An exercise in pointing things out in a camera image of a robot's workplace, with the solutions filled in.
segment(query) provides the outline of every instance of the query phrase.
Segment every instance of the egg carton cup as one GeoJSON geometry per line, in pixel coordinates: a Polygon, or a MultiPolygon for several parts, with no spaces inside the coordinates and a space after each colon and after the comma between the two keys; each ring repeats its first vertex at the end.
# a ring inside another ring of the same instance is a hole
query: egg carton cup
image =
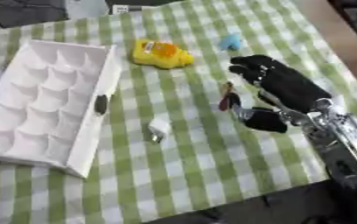
{"type": "Polygon", "coordinates": [[[122,71],[115,52],[114,45],[24,43],[0,79],[0,161],[86,178],[104,117],[97,96],[109,103],[122,71]]]}

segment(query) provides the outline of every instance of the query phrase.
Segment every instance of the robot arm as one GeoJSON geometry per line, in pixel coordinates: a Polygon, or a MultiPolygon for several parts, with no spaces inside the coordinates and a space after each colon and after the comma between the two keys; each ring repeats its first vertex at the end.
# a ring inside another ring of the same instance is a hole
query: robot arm
{"type": "Polygon", "coordinates": [[[300,127],[331,178],[344,188],[357,190],[357,118],[341,113],[328,92],[275,59],[254,55],[232,58],[231,63],[230,72],[259,88],[259,99],[274,109],[242,108],[240,96],[232,88],[227,89],[221,105],[227,104],[252,129],[284,133],[287,123],[300,127]]]}

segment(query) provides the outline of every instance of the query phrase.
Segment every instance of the black robotic finger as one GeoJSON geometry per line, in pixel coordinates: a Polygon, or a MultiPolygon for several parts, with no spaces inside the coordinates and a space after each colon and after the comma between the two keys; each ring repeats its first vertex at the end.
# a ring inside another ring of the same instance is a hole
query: black robotic finger
{"type": "Polygon", "coordinates": [[[250,84],[254,85],[254,81],[259,81],[260,73],[249,70],[245,66],[230,66],[229,71],[234,74],[240,75],[243,79],[245,79],[250,84]]]}
{"type": "Polygon", "coordinates": [[[254,71],[262,71],[264,68],[288,69],[288,67],[281,62],[272,59],[269,56],[256,54],[248,57],[235,57],[230,60],[234,65],[241,65],[254,71]]]}
{"type": "Polygon", "coordinates": [[[276,106],[276,104],[275,104],[273,101],[271,101],[269,98],[267,98],[267,97],[265,97],[264,95],[262,95],[260,92],[257,94],[257,97],[258,97],[261,101],[263,101],[263,102],[265,102],[265,103],[268,103],[268,104],[271,105],[271,106],[276,106]]]}
{"type": "Polygon", "coordinates": [[[252,108],[254,114],[244,123],[255,130],[275,131],[285,133],[287,125],[282,122],[279,114],[268,108],[252,108]]]}

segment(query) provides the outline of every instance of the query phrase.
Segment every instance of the green checkered tablecloth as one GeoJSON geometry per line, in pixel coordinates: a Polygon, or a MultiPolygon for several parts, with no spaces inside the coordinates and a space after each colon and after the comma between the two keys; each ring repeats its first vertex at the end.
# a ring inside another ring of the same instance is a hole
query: green checkered tablecloth
{"type": "Polygon", "coordinates": [[[27,39],[117,44],[123,73],[88,179],[0,163],[0,223],[138,223],[326,179],[300,129],[256,131],[217,109],[227,80],[245,107],[261,104],[228,72],[232,56],[281,60],[357,115],[357,80],[288,0],[192,0],[1,30],[0,75],[27,39]],[[243,47],[221,51],[217,44],[231,33],[240,33],[243,47]],[[132,64],[134,41],[144,37],[176,43],[196,61],[173,70],[132,64]],[[154,116],[172,123],[161,144],[150,143],[154,116]]]}

